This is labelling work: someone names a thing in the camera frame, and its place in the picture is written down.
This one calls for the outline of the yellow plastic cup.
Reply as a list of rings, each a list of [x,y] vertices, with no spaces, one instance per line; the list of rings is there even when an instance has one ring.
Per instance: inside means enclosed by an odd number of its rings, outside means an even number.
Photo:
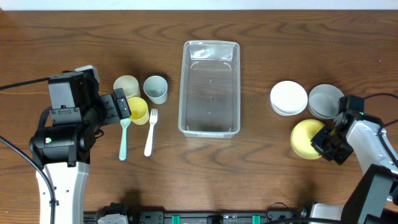
[[[131,111],[130,120],[136,125],[144,125],[149,120],[148,105],[140,97],[132,97],[127,100]]]

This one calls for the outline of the white plastic cup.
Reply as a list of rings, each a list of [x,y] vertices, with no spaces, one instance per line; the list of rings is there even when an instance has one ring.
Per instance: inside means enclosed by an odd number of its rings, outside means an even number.
[[[127,99],[132,97],[140,97],[141,92],[139,82],[134,76],[123,75],[119,77],[113,85],[113,89],[122,88]]]

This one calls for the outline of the yellow plastic bowl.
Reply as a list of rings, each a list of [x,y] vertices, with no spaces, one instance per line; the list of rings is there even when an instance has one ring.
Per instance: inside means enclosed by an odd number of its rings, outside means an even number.
[[[321,121],[315,119],[305,119],[299,122],[290,135],[293,151],[304,159],[320,158],[321,155],[311,146],[311,140],[324,126]]]

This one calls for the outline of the grey plastic bowl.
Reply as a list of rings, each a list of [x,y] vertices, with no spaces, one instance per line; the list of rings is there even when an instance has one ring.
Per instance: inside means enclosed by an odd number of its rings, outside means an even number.
[[[344,97],[342,91],[329,84],[313,88],[308,97],[308,109],[318,119],[334,119],[338,114],[339,99]]]

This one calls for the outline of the white plastic bowl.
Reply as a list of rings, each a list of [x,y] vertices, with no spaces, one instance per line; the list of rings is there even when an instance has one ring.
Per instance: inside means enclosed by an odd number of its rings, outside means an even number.
[[[286,80],[272,87],[270,101],[272,109],[277,114],[293,116],[307,107],[308,95],[302,85]]]

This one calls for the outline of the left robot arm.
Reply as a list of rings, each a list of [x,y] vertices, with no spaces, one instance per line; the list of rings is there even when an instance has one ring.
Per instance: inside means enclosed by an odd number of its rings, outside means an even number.
[[[41,223],[83,223],[90,151],[101,127],[130,117],[126,96],[118,88],[99,94],[92,66],[64,71],[48,80],[52,106],[41,116],[30,139],[34,162],[49,180],[38,176]]]

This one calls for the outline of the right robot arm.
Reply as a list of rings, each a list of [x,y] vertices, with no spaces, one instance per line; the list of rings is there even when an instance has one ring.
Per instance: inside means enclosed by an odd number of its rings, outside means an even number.
[[[348,95],[338,102],[334,128],[321,128],[311,145],[328,161],[341,165],[356,154],[363,177],[342,206],[313,202],[303,208],[302,223],[397,223],[397,153],[380,118],[364,113],[364,98]]]

